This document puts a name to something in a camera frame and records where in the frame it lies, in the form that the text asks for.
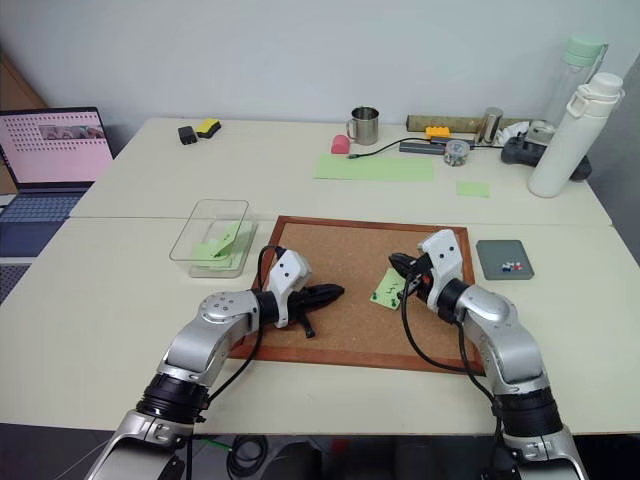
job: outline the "pink screen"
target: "pink screen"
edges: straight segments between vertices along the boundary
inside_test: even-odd
[[[112,160],[96,112],[0,116],[0,145],[19,183],[93,182]]]

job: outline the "clear water bottle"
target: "clear water bottle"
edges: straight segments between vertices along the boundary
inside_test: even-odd
[[[531,193],[539,197],[560,193],[623,94],[622,79],[611,73],[596,73],[589,83],[576,89],[529,179]]]
[[[572,35],[562,57],[562,67],[556,79],[556,87],[547,104],[544,120],[558,128],[564,116],[567,102],[578,85],[587,83],[598,71],[608,45],[585,37]]]

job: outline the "laptop screen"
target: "laptop screen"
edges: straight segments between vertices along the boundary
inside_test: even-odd
[[[113,159],[93,107],[0,112],[0,146],[18,187],[88,186]]]

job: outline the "mug handle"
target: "mug handle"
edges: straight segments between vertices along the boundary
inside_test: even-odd
[[[347,120],[346,126],[347,126],[347,137],[349,137],[351,140],[355,140],[356,139],[355,135],[351,135],[351,129],[349,128],[350,125],[353,125],[353,129],[355,130],[356,126],[353,121],[353,118]]]

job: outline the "laptop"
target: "laptop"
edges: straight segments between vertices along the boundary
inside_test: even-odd
[[[0,112],[18,194],[0,213],[0,257],[35,257],[113,160],[95,107]]]

